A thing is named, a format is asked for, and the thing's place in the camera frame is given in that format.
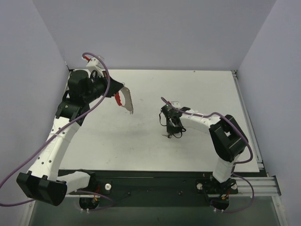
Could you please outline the red handled metal keyring holder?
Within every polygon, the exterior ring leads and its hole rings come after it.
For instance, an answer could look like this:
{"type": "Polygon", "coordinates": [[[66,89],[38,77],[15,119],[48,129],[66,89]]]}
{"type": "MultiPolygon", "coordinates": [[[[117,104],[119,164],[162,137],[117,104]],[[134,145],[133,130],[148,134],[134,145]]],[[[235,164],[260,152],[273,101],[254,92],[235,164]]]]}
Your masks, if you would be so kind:
{"type": "Polygon", "coordinates": [[[134,113],[134,106],[129,88],[124,86],[114,95],[114,97],[118,106],[125,108],[130,114],[134,113]]]}

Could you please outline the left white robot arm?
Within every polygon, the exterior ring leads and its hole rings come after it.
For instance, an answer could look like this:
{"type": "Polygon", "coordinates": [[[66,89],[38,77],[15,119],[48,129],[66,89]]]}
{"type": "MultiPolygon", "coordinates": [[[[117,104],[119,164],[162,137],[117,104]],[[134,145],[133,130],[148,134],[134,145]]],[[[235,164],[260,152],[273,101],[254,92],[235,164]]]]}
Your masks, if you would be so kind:
{"type": "Polygon", "coordinates": [[[123,83],[114,79],[108,81],[103,71],[70,72],[67,90],[48,136],[50,142],[42,148],[29,170],[17,176],[16,182],[28,198],[58,206],[67,194],[76,190],[90,194],[98,189],[94,172],[79,169],[60,177],[58,171],[72,138],[91,112],[90,103],[98,98],[113,97],[123,87],[123,83]]]}

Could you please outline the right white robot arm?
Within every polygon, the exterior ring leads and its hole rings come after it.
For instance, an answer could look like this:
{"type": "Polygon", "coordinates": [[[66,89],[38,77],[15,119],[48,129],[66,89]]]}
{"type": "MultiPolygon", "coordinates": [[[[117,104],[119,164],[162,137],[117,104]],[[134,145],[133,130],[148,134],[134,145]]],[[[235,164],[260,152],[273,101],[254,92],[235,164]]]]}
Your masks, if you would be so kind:
{"type": "Polygon", "coordinates": [[[170,105],[164,105],[160,112],[166,119],[169,138],[177,134],[181,137],[187,128],[209,134],[218,155],[214,179],[224,183],[231,177],[239,156],[249,144],[233,116],[201,115],[188,107],[178,109],[170,105]]]}

